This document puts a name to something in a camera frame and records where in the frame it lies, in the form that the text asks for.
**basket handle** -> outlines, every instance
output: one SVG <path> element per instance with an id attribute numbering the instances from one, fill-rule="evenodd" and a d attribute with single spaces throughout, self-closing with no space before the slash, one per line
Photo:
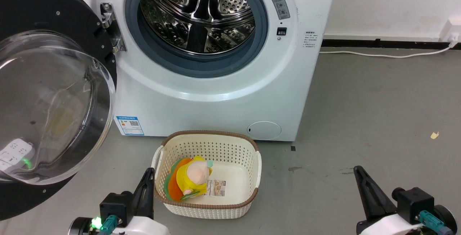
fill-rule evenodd
<path id="1" fill-rule="evenodd" d="M 153 155 L 153 158 L 152 158 L 151 167 L 155 170 L 154 181 L 157 180 L 157 175 L 158 175 L 157 167 L 160 166 L 160 163 L 162 162 L 162 157 L 163 157 L 163 145 L 158 147 L 158 149 L 155 151 L 155 154 Z"/>
<path id="2" fill-rule="evenodd" d="M 259 151 L 256 152 L 258 156 L 258 178 L 256 179 L 256 188 L 259 187 L 259 183 L 261 182 L 261 172 L 262 172 L 262 160 L 261 160 L 261 154 Z"/>

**teal connector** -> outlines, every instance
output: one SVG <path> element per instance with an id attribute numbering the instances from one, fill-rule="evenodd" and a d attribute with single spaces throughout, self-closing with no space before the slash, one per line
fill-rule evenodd
<path id="1" fill-rule="evenodd" d="M 109 215 L 99 229 L 99 235 L 111 235 L 115 228 L 117 228 L 117 225 L 117 216 Z"/>
<path id="2" fill-rule="evenodd" d="M 453 231 L 446 227 L 445 223 L 426 210 L 420 212 L 419 221 L 426 227 L 437 232 L 438 235 L 453 235 Z"/>

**wall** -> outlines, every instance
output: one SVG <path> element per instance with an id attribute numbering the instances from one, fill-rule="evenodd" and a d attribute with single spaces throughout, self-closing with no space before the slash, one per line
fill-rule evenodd
<path id="1" fill-rule="evenodd" d="M 325 39 L 438 41 L 461 0 L 333 0 Z"/>

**concrete floor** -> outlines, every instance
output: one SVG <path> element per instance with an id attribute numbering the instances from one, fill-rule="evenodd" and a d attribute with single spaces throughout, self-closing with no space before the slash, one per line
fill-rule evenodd
<path id="1" fill-rule="evenodd" d="M 389 195 L 397 186 L 419 186 L 461 216 L 460 56 L 461 51 L 407 59 L 321 55 L 296 151 L 291 143 L 258 143 L 262 180 L 247 215 L 193 219 L 155 201 L 155 220 L 173 235 L 353 235 L 356 222 L 364 219 L 352 173 L 356 165 Z M 432 140 L 432 132 L 440 136 Z M 113 125 L 102 148 L 69 184 L 39 207 L 0 222 L 0 234 L 66 234 L 74 218 L 97 215 L 109 192 L 133 191 L 162 140 L 124 137 Z"/>

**laundry basket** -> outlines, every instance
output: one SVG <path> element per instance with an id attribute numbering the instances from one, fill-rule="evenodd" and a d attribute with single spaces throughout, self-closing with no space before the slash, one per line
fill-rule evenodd
<path id="1" fill-rule="evenodd" d="M 181 158 L 194 156 L 213 160 L 209 192 L 184 202 L 168 200 L 163 187 L 171 167 Z M 261 179 L 261 156 L 256 143 L 245 135 L 228 132 L 174 133 L 155 152 L 152 167 L 155 197 L 174 214 L 203 219 L 234 219 L 246 214 Z"/>

